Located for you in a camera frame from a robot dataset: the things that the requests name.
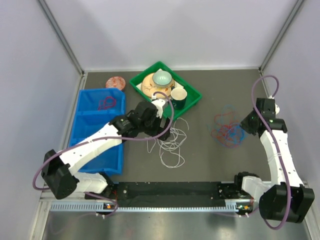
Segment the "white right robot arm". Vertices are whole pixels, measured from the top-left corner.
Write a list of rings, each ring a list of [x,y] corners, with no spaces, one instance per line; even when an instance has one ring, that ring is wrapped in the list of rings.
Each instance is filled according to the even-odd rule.
[[[315,199],[313,189],[299,177],[288,144],[288,129],[277,118],[279,107],[272,98],[257,98],[255,107],[240,123],[246,133],[258,136],[266,153],[271,184],[254,173],[240,172],[234,177],[233,192],[247,195],[258,203],[264,220],[301,223]]]

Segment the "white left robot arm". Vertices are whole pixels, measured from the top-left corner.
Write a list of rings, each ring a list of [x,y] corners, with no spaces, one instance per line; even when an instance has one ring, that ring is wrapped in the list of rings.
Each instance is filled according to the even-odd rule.
[[[151,138],[166,140],[170,135],[171,119],[161,127],[167,100],[142,101],[126,115],[118,115],[101,129],[80,143],[56,152],[49,150],[44,155],[39,175],[57,200],[73,193],[93,193],[109,198],[114,191],[113,183],[103,172],[85,173],[80,169],[107,150],[125,141],[138,140],[144,133]]]

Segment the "beige patterned bowl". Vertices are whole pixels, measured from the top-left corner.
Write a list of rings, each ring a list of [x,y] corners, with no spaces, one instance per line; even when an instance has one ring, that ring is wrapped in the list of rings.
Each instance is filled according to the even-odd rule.
[[[143,79],[141,84],[141,91],[149,98],[152,97],[154,92],[162,92],[170,97],[172,87],[175,86],[175,81],[172,80],[167,87],[159,87],[159,86],[156,86],[155,83],[153,82],[152,80],[153,75],[154,73],[151,73]]]

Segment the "green plastic tray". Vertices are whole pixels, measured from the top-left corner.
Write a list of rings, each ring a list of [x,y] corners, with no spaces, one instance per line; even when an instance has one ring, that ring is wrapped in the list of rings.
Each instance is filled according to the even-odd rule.
[[[163,62],[158,61],[133,77],[129,83],[131,86],[148,102],[151,102],[152,99],[147,96],[142,91],[142,83],[145,77],[147,77],[149,74],[153,74],[158,70],[167,71],[171,74],[173,79],[175,80],[175,85],[177,87],[184,88],[187,91],[187,97],[186,97],[186,103],[183,109],[174,109],[174,117],[173,120],[175,121],[177,118],[181,117],[183,114],[185,114],[188,110],[190,110],[194,105],[197,104],[197,102],[202,98],[202,94],[196,90],[191,84],[186,82],[181,76],[179,76],[174,70],[170,69],[167,65],[165,65]]]

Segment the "dark green mug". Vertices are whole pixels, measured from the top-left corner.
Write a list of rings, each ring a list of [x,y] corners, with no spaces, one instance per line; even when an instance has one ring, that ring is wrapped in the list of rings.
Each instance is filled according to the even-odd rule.
[[[187,91],[182,87],[173,87],[171,89],[171,102],[176,110],[182,110],[186,104]]]

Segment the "light teal bowl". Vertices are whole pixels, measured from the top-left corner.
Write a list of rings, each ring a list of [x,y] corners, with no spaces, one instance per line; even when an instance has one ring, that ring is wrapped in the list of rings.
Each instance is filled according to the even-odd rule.
[[[152,76],[152,80],[157,87],[167,87],[172,81],[172,75],[164,70],[158,70]]]

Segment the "red patterned small plate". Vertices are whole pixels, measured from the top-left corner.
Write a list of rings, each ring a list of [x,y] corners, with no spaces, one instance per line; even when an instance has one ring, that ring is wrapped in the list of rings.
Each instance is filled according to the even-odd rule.
[[[126,81],[121,76],[113,76],[109,78],[105,83],[106,88],[117,88],[120,91],[124,90],[125,86],[126,86]]]

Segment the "blue plastic bin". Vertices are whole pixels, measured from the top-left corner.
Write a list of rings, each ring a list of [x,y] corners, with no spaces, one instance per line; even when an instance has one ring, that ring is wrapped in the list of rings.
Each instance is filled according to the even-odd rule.
[[[69,146],[74,146],[93,135],[118,115],[126,113],[125,93],[117,88],[100,88],[81,90]],[[115,146],[84,165],[79,171],[83,173],[104,172],[109,177],[121,175],[124,165],[124,145]]]

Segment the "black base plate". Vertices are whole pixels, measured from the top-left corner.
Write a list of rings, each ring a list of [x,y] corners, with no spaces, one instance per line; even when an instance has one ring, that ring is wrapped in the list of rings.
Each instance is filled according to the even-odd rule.
[[[100,194],[116,199],[120,207],[202,208],[223,207],[225,200],[251,197],[234,183],[206,182],[119,182]]]

